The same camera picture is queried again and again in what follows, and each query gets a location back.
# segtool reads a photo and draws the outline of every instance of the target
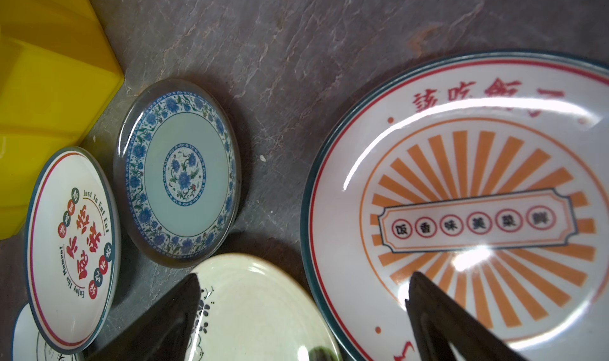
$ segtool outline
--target gray marble countertop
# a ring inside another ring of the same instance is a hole
[[[238,137],[243,190],[220,252],[244,252],[307,287],[300,204],[332,126],[382,81],[447,54],[497,48],[564,51],[609,62],[607,0],[91,0],[125,84],[82,147],[111,177],[123,117],[152,83],[208,90]],[[159,266],[122,238],[118,289],[102,347],[189,270]],[[0,359],[27,301],[23,238],[0,241]]]

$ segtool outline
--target large white plate with orange sunburst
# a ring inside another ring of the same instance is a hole
[[[531,360],[609,343],[609,71],[546,53],[452,57],[371,92],[303,199],[311,290],[358,360],[416,360],[425,273]]]

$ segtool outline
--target cream plate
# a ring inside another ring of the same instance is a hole
[[[416,360],[421,270],[531,360],[605,358],[607,68],[483,53],[413,69],[355,106],[309,175],[317,304],[358,360]]]
[[[44,341],[26,304],[19,313],[13,331],[13,361],[81,361],[82,354],[57,353]]]
[[[339,360],[308,294],[267,261],[225,254],[196,266],[201,302],[186,360]]]
[[[79,352],[101,330],[121,258],[114,197],[90,153],[68,147],[49,159],[34,186],[26,230],[36,324],[53,349]]]

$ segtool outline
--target floral border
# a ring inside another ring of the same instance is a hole
[[[167,176],[166,176],[167,162],[169,161],[170,155],[173,152],[175,152],[177,149],[181,149],[181,148],[187,148],[187,149],[193,150],[193,152],[197,155],[197,158],[199,158],[199,161],[201,162],[201,168],[203,170],[203,179],[201,181],[201,187],[199,188],[199,193],[197,193],[197,195],[188,202],[183,202],[183,201],[179,201],[178,199],[176,199],[171,194],[171,191],[169,190],[169,186],[167,185]],[[201,152],[199,152],[199,150],[197,150],[197,148],[195,146],[193,146],[192,144],[188,144],[188,143],[179,143],[179,144],[176,144],[175,146],[173,146],[171,148],[171,150],[169,150],[169,152],[167,153],[167,157],[165,158],[165,162],[163,163],[163,184],[165,186],[165,192],[167,192],[167,195],[169,196],[169,198],[171,198],[171,200],[174,203],[176,203],[177,205],[180,205],[180,206],[189,206],[189,205],[192,205],[195,202],[197,202],[197,200],[199,200],[199,198],[203,194],[203,190],[205,189],[206,179],[207,179],[207,172],[205,172],[205,162],[203,161]]]
[[[220,214],[209,228],[191,237],[176,235],[159,223],[150,208],[144,186],[143,169],[152,137],[164,121],[182,113],[199,115],[214,127],[224,144],[230,168],[228,192]],[[152,248],[171,258],[192,258],[210,246],[218,235],[223,235],[230,220],[236,184],[236,163],[231,137],[216,109],[205,99],[186,91],[174,91],[157,98],[144,109],[141,117],[127,146],[125,182],[129,210],[141,235]]]

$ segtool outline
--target plate with red chinese characters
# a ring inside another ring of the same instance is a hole
[[[101,330],[121,257],[114,196],[90,153],[68,147],[49,159],[25,228],[27,293],[38,330],[56,351],[80,352]]]
[[[530,360],[606,358],[609,69],[503,51],[407,71],[349,111],[309,174],[309,285],[356,360],[418,360],[424,273]]]

